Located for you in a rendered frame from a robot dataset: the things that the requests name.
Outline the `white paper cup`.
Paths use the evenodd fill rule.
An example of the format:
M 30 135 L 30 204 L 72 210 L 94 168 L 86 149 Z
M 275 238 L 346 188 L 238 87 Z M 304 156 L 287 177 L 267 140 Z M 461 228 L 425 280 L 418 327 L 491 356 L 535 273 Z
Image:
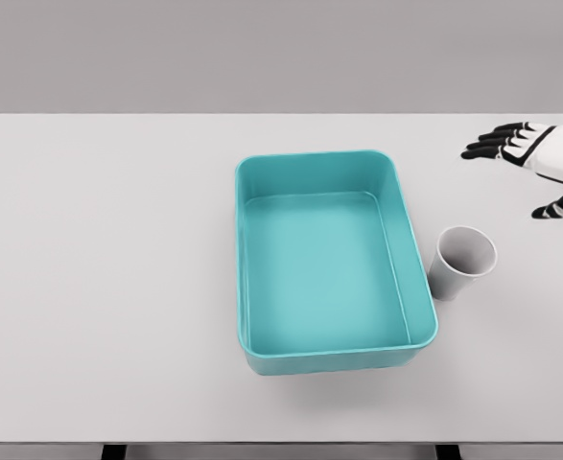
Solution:
M 494 242 L 481 230 L 464 225 L 446 228 L 436 241 L 427 274 L 432 297 L 440 301 L 456 299 L 489 274 L 497 261 Z

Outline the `teal rectangular basket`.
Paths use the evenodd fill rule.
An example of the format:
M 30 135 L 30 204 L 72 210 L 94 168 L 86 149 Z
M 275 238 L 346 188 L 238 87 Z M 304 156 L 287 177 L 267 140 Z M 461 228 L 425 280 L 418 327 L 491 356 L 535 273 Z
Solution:
M 237 335 L 262 376 L 402 366 L 438 319 L 392 159 L 256 155 L 235 170 Z

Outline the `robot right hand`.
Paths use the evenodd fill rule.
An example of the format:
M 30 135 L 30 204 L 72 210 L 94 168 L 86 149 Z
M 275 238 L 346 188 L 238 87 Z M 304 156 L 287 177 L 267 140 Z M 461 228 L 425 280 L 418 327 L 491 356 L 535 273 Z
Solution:
M 515 122 L 496 126 L 467 145 L 464 160 L 500 159 L 563 184 L 563 125 Z M 533 219 L 563 219 L 563 195 L 534 209 Z

